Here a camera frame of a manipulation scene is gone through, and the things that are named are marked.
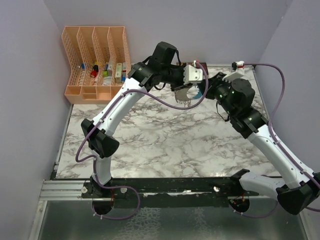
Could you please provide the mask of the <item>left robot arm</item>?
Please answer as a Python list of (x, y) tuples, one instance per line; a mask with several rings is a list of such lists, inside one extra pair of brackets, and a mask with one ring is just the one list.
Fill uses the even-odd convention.
[(127, 78), (115, 97), (92, 120), (84, 119), (81, 128), (93, 158), (93, 191), (97, 196), (106, 197), (111, 190), (112, 155), (120, 143), (113, 135), (131, 108), (150, 90), (160, 83), (170, 85), (175, 92), (187, 90), (199, 84), (207, 75), (199, 62), (172, 64), (174, 56), (179, 56), (177, 48), (167, 42), (159, 42), (153, 54), (131, 67)]

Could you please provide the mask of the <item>metal keyring holder blue handle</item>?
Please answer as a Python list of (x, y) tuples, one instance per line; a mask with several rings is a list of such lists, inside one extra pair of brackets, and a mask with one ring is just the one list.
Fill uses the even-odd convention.
[(190, 107), (196, 101), (202, 98), (202, 93), (198, 87), (182, 88), (174, 91), (175, 101), (185, 107)]

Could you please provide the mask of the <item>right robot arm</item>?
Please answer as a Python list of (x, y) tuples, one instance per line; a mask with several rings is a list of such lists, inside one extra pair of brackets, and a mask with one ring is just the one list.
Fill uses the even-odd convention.
[(250, 82), (226, 81), (218, 72), (200, 87), (207, 99), (216, 100), (232, 127), (256, 146), (279, 172), (280, 178), (257, 175), (242, 169), (231, 176), (229, 189), (240, 196), (246, 191), (270, 197), (292, 215), (299, 214), (320, 195), (320, 174), (305, 165), (277, 138), (271, 123), (253, 106), (255, 90)]

